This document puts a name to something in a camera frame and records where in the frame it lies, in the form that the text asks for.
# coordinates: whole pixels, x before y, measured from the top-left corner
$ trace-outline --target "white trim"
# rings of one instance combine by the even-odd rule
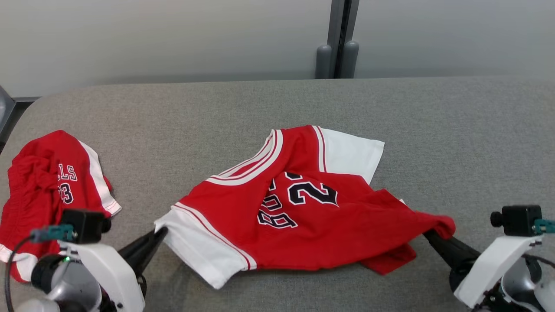
[[[324,172],[324,138],[322,138],[318,126],[313,125],[312,128],[314,129],[316,137],[318,138],[318,169],[320,170],[320,172]]]
[[[111,215],[118,213],[122,206],[115,201],[115,199],[110,194],[110,190],[106,181],[104,181],[104,175],[102,174],[102,169],[100,168],[100,161],[98,160],[98,154],[90,146],[79,141],[83,149],[89,155],[89,174],[93,178],[94,186],[97,189],[98,196],[102,202],[102,207]]]
[[[268,136],[268,138],[266,138],[266,142],[264,143],[264,145],[262,146],[262,148],[258,151],[258,153],[256,153],[253,157],[245,160],[244,162],[229,168],[228,170],[218,174],[219,177],[222,178],[228,178],[230,177],[232,174],[236,173],[237,171],[239,171],[241,168],[250,165],[252,163],[257,162],[258,160],[260,160],[262,157],[266,156],[270,151],[271,151],[271,147],[269,147],[269,142],[270,139],[272,138],[272,133],[270,133],[270,135]]]
[[[208,229],[208,231],[210,231],[212,234],[214,234],[217,238],[219,238],[220,240],[222,240],[223,242],[225,242],[227,245],[229,245],[230,247],[232,247],[233,249],[235,249],[237,252],[239,252],[242,256],[244,256],[248,263],[247,266],[250,267],[251,270],[256,269],[256,261],[254,260],[254,258],[252,256],[250,256],[248,253],[246,253],[244,250],[238,248],[237,246],[235,246],[232,242],[230,242],[225,236],[221,235],[220,232],[218,232],[218,230],[216,230],[212,224],[210,224],[210,222],[208,221],[208,219],[203,216],[202,213],[200,213],[200,211],[191,208],[189,206],[186,206],[180,202],[175,203],[175,206],[178,208],[182,208],[185,209],[189,212],[191,212],[192,214],[195,215],[195,217],[199,218],[200,221],[202,222],[202,224]]]
[[[283,134],[280,130],[273,130],[274,137],[273,137],[273,148],[270,153],[268,153],[264,159],[260,161],[256,166],[253,166],[249,170],[243,172],[242,174],[231,177],[231,178],[222,178],[217,175],[213,175],[208,178],[206,181],[219,184],[219,185],[241,185],[248,181],[251,181],[255,177],[257,177],[260,173],[266,170],[268,167],[272,165],[272,163],[278,158],[281,148],[283,146]]]
[[[7,263],[11,254],[12,251],[9,248],[0,244],[0,260],[2,262]],[[37,257],[30,253],[18,253],[13,257],[13,261],[16,263],[17,272],[19,272],[21,279],[31,281],[33,268],[38,262]]]

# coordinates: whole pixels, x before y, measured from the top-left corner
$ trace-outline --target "red basketball jersey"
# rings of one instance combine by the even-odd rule
[[[106,217],[122,208],[110,195],[96,152],[58,130],[27,143],[8,169],[9,199],[0,223],[0,260],[32,229],[58,224],[64,209],[89,209]],[[24,244],[14,256],[12,276],[31,280],[38,259],[58,253],[57,241]]]
[[[369,182],[383,142],[315,126],[273,130],[251,159],[197,185],[155,222],[165,242],[214,288],[240,270],[318,270],[361,261],[387,273],[406,244],[449,217],[411,211]]]

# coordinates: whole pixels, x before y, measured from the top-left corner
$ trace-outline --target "white sleeve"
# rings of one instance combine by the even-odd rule
[[[229,242],[194,208],[176,203],[154,222],[168,228],[164,242],[208,284],[220,289],[235,273],[256,269],[256,261]]]
[[[384,152],[384,143],[343,132],[315,127],[320,153],[320,170],[356,174],[370,184]]]

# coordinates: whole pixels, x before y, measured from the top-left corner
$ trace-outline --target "gray fabric surface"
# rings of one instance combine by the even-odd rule
[[[483,250],[502,235],[489,214],[503,205],[537,203],[555,218],[554,102],[553,83],[510,77],[77,89],[40,99],[20,119],[0,155],[0,202],[19,150],[66,130],[98,152],[123,206],[103,238],[120,248],[194,185],[251,157],[270,129],[316,124],[385,141],[372,187],[450,215],[456,237]],[[245,272],[218,291],[163,246],[145,273],[147,311],[465,311],[449,290],[447,265],[424,238],[411,245],[418,258],[387,276],[358,264]],[[553,246],[548,239],[539,254],[555,258]],[[40,293],[13,283],[16,304],[32,296]]]

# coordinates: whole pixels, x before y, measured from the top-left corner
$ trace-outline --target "gray wall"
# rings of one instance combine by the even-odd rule
[[[106,83],[311,79],[331,0],[2,0],[12,97]]]
[[[355,78],[555,76],[553,0],[360,0]]]

